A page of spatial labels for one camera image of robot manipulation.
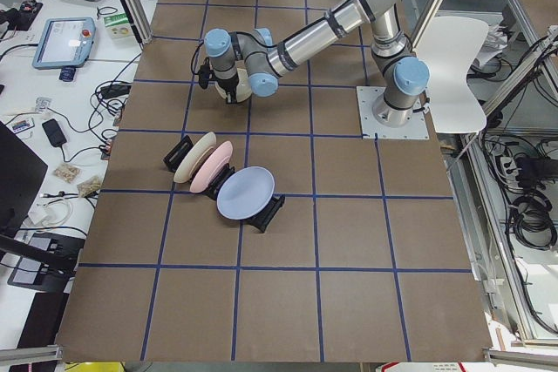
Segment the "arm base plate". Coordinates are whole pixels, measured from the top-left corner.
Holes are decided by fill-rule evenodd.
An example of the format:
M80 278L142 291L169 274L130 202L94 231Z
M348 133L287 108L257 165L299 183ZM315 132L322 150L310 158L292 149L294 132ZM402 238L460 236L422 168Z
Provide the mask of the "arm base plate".
M357 105L363 139L428 140L425 114L416 97L411 109L396 110L384 101L383 86L358 86Z

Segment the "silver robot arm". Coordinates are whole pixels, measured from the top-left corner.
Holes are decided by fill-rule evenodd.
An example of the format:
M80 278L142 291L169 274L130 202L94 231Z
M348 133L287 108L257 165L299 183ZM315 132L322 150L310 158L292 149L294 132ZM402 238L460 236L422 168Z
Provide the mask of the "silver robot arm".
M242 61L250 90L259 97L274 94L280 77L294 71L330 45L347 37L363 24L373 34L372 57L386 82L379 100L380 118L387 114L407 114L427 87L427 65L412 54L401 29L398 0L342 0L306 27L274 42L267 29L227 31L212 29L204 37L206 58L197 71L198 84L207 88L215 82L224 90L227 103L238 100L240 77L236 67Z

